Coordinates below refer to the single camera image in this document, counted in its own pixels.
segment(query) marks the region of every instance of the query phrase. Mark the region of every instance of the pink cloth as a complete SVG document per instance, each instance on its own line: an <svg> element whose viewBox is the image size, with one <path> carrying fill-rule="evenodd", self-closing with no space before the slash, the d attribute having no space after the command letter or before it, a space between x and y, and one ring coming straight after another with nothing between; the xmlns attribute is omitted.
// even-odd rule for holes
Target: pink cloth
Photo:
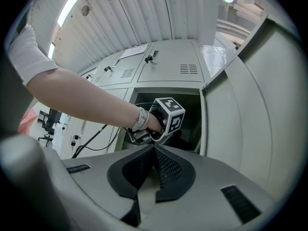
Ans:
<svg viewBox="0 0 308 231"><path fill-rule="evenodd" d="M21 123L19 124L18 134L29 135L30 127L33 122L36 120L38 115L33 109L29 109L23 116Z"/></svg>

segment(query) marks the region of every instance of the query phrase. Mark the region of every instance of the white shirt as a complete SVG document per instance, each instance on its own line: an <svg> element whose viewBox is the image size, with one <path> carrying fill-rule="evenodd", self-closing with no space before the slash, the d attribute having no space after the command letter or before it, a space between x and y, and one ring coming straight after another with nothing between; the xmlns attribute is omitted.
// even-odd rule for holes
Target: white shirt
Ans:
<svg viewBox="0 0 308 231"><path fill-rule="evenodd" d="M8 56L24 85L42 72L59 68L39 50L30 25L26 25L9 46Z"/></svg>

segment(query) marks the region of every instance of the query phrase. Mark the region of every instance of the person's hand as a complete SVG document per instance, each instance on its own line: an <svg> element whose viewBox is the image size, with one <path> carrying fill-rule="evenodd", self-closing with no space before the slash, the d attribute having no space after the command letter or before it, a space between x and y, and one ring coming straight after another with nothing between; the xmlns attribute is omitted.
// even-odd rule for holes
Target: person's hand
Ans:
<svg viewBox="0 0 308 231"><path fill-rule="evenodd" d="M162 126L159 124L159 121L157 120L157 118L152 115L151 113L149 113L149 119L148 122L145 124L145 126L142 129L149 129L151 131L155 131L158 132L159 134L162 134Z"/></svg>

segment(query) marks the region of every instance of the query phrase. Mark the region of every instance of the office chair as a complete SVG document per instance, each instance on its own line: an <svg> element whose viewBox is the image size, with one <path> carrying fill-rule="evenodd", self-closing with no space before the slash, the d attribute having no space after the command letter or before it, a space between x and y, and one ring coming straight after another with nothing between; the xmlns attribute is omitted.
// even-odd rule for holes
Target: office chair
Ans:
<svg viewBox="0 0 308 231"><path fill-rule="evenodd" d="M61 112L50 109L49 110L49 115L47 121L44 123L42 127L48 132L47 134L44 134L44 137L38 138L39 140L47 140L46 142L46 147L48 147L49 141L52 141L53 138L51 138L51 135L54 135L54 129L52 128L54 123L59 123L60 117L61 117Z"/></svg>

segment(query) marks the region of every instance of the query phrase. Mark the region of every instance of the wristwatch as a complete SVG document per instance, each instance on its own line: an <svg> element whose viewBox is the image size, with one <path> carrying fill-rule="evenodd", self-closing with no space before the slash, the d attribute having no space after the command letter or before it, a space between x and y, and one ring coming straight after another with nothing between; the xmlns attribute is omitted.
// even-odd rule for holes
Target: wristwatch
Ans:
<svg viewBox="0 0 308 231"><path fill-rule="evenodd" d="M133 125L131 130L133 132L136 132L140 130L141 128L143 128L144 125L148 122L149 116L150 116L149 112L140 107L140 115L139 115L138 121Z"/></svg>

